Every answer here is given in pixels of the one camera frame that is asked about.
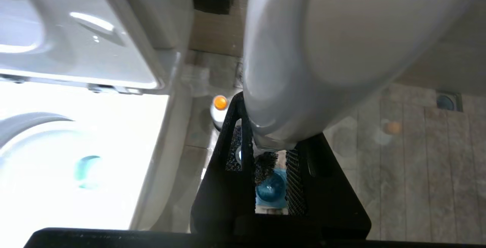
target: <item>white toilet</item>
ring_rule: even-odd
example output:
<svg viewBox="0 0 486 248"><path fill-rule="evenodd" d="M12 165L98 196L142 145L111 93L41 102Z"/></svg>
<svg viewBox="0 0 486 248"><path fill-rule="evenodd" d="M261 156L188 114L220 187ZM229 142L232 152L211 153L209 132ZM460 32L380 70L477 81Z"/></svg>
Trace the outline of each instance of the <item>white toilet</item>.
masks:
<svg viewBox="0 0 486 248"><path fill-rule="evenodd" d="M192 0L0 0L0 246L149 229L191 111Z"/></svg>

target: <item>toilet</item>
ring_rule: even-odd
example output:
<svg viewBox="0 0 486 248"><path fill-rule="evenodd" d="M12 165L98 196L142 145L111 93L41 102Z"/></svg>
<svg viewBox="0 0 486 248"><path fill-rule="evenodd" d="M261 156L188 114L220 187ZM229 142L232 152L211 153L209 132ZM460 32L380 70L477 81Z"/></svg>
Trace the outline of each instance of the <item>toilet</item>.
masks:
<svg viewBox="0 0 486 248"><path fill-rule="evenodd" d="M0 238L147 230L181 157L192 0L0 0Z"/></svg>

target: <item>tiled floor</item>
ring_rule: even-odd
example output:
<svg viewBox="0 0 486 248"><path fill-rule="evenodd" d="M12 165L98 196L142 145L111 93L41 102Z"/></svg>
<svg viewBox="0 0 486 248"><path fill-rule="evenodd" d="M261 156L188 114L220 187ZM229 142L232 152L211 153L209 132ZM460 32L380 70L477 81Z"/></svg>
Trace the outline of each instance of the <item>tiled floor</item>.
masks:
<svg viewBox="0 0 486 248"><path fill-rule="evenodd" d="M238 58L194 53L186 148L156 230L187 231L192 200L218 136L208 108L231 97ZM486 98L436 108L434 90L392 84L324 131L366 209L368 239L486 243Z"/></svg>

